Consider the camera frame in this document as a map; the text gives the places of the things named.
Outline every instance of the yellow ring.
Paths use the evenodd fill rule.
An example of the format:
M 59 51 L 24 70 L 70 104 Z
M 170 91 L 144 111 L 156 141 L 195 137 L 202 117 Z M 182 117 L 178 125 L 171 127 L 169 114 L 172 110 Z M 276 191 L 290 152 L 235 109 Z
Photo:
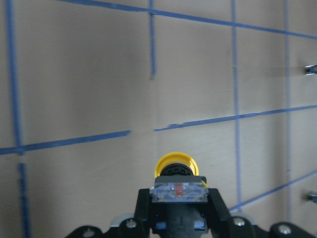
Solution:
M 163 169 L 167 165 L 170 165 L 173 163 L 185 164 L 192 170 L 194 175 L 196 176 L 199 175 L 198 166 L 192 157 L 182 152 L 172 152 L 160 158 L 160 160 L 157 162 L 157 165 L 155 166 L 154 176 L 156 178 L 160 176 Z

